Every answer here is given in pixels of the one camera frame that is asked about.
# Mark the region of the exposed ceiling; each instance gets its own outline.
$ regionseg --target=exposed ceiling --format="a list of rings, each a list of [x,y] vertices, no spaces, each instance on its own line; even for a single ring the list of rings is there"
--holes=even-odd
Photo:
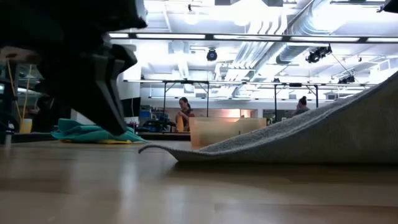
[[[240,0],[230,6],[215,6],[214,0],[145,1],[149,26],[140,32],[398,36],[398,14],[377,13],[377,6],[332,5],[329,0],[311,2],[303,10],[309,0],[285,1],[283,7],[268,7],[261,0]],[[180,76],[191,80],[224,77],[228,81],[225,76],[229,75],[235,80],[248,78],[252,82],[270,82],[275,77],[284,82],[332,82],[349,72],[369,83],[374,81],[369,78],[371,70],[398,57],[397,44],[331,44],[333,55],[308,64],[305,57],[316,46],[166,40],[118,43],[137,46],[146,79],[164,80]],[[207,61],[208,49],[216,49],[217,61]],[[238,74],[232,68],[246,70]]]

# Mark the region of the wooden floor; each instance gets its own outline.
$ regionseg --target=wooden floor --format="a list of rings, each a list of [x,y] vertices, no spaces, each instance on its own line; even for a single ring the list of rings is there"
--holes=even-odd
[[[177,164],[139,147],[1,149],[0,223],[398,223],[397,167]]]

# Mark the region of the woman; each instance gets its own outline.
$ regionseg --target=woman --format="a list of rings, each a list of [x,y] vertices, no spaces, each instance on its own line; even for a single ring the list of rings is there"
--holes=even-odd
[[[193,110],[191,109],[191,105],[188,103],[188,99],[182,97],[179,101],[181,111],[175,117],[175,120],[178,121],[178,116],[182,117],[182,122],[184,126],[184,131],[190,131],[189,128],[189,117],[194,117]]]
[[[302,114],[304,112],[309,111],[310,108],[307,108],[307,97],[303,96],[301,99],[298,100],[297,103],[297,110],[294,115]]]

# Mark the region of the teal towel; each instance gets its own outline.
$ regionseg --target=teal towel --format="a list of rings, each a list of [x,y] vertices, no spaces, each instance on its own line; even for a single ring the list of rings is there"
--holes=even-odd
[[[134,130],[130,127],[127,127],[127,131],[124,134],[113,136],[97,125],[84,125],[71,119],[59,119],[58,130],[59,132],[51,133],[54,138],[71,140],[72,142],[99,142],[104,140],[147,142],[134,134]]]

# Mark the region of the gray mat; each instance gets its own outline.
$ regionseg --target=gray mat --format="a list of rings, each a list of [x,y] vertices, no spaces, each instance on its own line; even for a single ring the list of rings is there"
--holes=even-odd
[[[347,99],[200,150],[164,149],[184,162],[398,164],[398,72]]]

